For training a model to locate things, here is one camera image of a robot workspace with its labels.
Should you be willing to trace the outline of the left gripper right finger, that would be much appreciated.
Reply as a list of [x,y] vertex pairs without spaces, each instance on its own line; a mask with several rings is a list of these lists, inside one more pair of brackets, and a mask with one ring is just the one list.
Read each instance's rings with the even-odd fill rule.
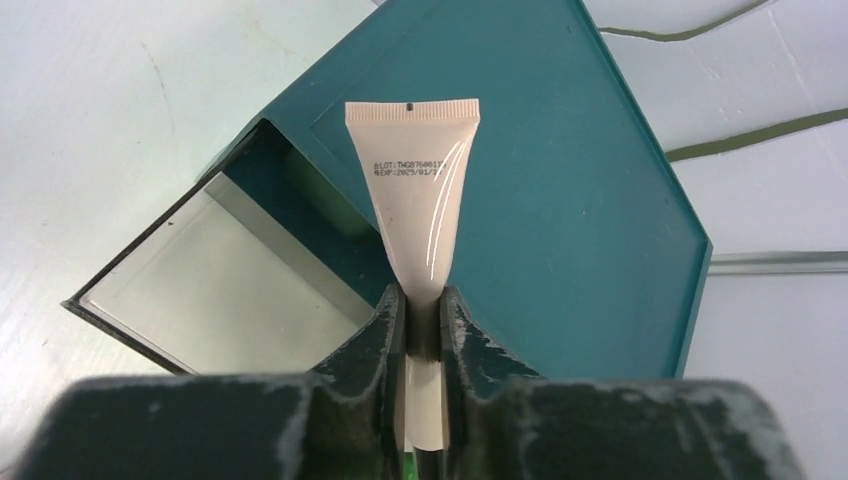
[[801,479],[777,416],[726,380],[543,377],[459,290],[440,301],[447,479]]

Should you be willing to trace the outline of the beige cream tube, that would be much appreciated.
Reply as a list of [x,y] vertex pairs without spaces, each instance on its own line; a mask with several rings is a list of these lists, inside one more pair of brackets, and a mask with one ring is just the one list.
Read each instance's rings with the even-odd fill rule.
[[345,105],[383,245],[406,297],[405,437],[420,479],[444,476],[440,302],[480,122],[476,98]]

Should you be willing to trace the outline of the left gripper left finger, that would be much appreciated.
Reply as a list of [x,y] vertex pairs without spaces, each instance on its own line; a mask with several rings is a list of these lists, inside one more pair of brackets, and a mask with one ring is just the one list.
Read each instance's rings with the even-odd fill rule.
[[406,298],[302,373],[95,377],[51,406],[17,479],[399,479]]

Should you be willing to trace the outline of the clear drawer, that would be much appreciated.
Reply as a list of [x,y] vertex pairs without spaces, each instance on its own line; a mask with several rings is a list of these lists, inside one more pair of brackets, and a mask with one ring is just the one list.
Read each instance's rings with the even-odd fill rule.
[[379,233],[261,120],[65,307],[173,373],[303,371],[393,279]]

